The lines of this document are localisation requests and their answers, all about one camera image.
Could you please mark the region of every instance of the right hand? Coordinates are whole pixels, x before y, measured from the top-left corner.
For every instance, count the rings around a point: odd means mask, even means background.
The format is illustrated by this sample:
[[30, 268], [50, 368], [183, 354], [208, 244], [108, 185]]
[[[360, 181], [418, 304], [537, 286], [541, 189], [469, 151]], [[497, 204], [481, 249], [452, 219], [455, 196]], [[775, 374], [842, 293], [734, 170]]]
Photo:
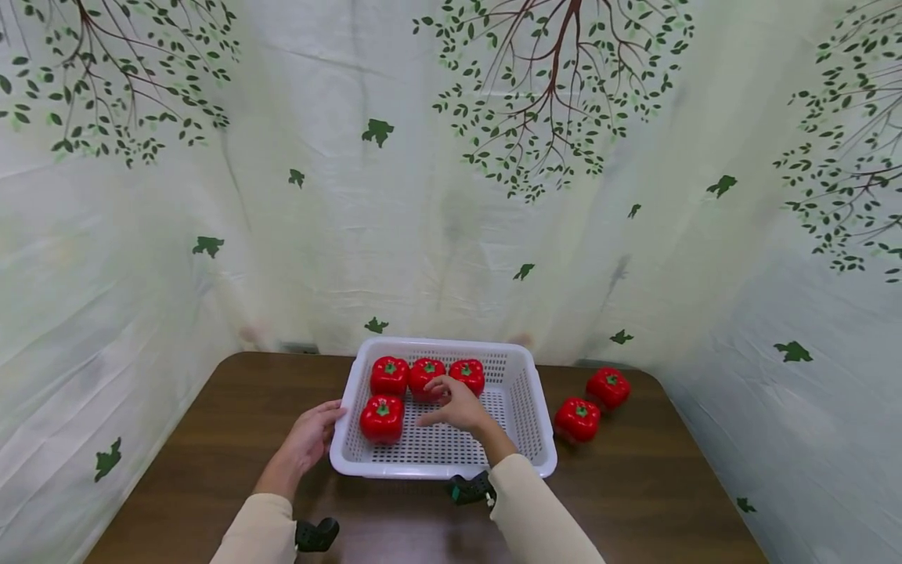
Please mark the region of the right hand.
[[419, 417], [417, 420], [419, 427], [447, 423], [472, 434], [483, 429], [486, 424], [492, 423], [492, 416], [479, 403], [479, 399], [473, 395], [470, 388], [447, 374], [434, 378], [424, 386], [423, 390], [426, 392], [435, 390], [445, 395], [439, 401], [442, 405], [441, 409]]

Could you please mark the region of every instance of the white plastic basket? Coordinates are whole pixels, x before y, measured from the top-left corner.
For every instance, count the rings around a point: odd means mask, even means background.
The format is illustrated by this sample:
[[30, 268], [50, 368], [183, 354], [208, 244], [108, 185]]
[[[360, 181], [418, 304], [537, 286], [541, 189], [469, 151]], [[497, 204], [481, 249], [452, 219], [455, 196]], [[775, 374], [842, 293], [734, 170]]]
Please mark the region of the white plastic basket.
[[450, 368], [476, 358], [485, 370], [485, 409], [507, 431], [517, 450], [541, 477], [551, 476], [557, 451], [545, 394], [532, 354], [519, 345], [375, 337], [364, 342], [348, 376], [342, 405], [348, 413], [336, 424], [329, 450], [332, 466], [347, 476], [386, 479], [445, 480], [456, 474], [473, 478], [488, 468], [483, 448], [473, 437], [444, 423], [417, 427], [418, 416], [438, 409], [432, 403], [404, 398], [404, 431], [398, 444], [373, 445], [360, 432], [360, 413], [370, 397], [370, 371], [381, 356], [396, 356], [413, 365], [424, 356]]

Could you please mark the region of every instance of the red bell pepper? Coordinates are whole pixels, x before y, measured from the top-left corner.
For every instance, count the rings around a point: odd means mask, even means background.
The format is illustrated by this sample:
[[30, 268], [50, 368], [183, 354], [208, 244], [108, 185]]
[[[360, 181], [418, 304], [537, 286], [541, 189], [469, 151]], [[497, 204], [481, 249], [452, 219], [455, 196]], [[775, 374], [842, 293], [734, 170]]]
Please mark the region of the red bell pepper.
[[404, 402], [393, 395], [374, 395], [360, 414], [360, 432], [370, 442], [393, 445], [404, 429]]
[[433, 378], [441, 376], [445, 373], [445, 365], [440, 360], [434, 358], [419, 358], [410, 367], [410, 393], [413, 394], [415, 402], [437, 402], [442, 397], [441, 392], [435, 390], [424, 392], [423, 388], [432, 381]]
[[485, 371], [483, 363], [475, 358], [467, 358], [466, 360], [458, 360], [451, 365], [448, 371], [455, 380], [460, 380], [470, 391], [478, 398], [485, 389]]
[[407, 392], [407, 379], [410, 376], [410, 367], [403, 358], [383, 356], [373, 363], [373, 371], [370, 373], [370, 392], [373, 395], [385, 393], [403, 397]]
[[592, 440], [598, 432], [602, 412], [580, 398], [567, 398], [555, 415], [555, 434], [570, 444]]
[[614, 411], [630, 397], [630, 383], [620, 370], [606, 366], [585, 384], [585, 399], [606, 411]]

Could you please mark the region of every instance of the black wrist strap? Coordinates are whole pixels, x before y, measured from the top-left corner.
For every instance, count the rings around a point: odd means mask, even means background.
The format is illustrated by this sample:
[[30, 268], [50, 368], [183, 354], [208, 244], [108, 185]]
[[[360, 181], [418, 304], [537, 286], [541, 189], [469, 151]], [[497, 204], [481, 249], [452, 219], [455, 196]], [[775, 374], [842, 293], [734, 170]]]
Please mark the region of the black wrist strap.
[[327, 517], [316, 527], [313, 523], [298, 521], [294, 530], [294, 546], [298, 552], [325, 552], [338, 536], [338, 521]]
[[482, 501], [486, 502], [489, 507], [494, 507], [495, 500], [498, 499], [495, 488], [489, 482], [488, 471], [482, 472], [472, 480], [464, 479], [460, 475], [454, 476], [445, 482], [445, 491], [455, 505], [474, 504]]

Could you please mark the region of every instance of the fabric backdrop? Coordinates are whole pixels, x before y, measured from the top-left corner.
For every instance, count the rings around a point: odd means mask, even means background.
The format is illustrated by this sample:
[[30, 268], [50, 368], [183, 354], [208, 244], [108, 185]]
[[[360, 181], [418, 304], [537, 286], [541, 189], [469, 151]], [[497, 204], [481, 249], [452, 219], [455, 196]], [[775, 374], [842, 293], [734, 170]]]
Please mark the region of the fabric backdrop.
[[229, 354], [374, 334], [646, 369], [773, 561], [900, 559], [899, 17], [0, 0], [0, 561]]

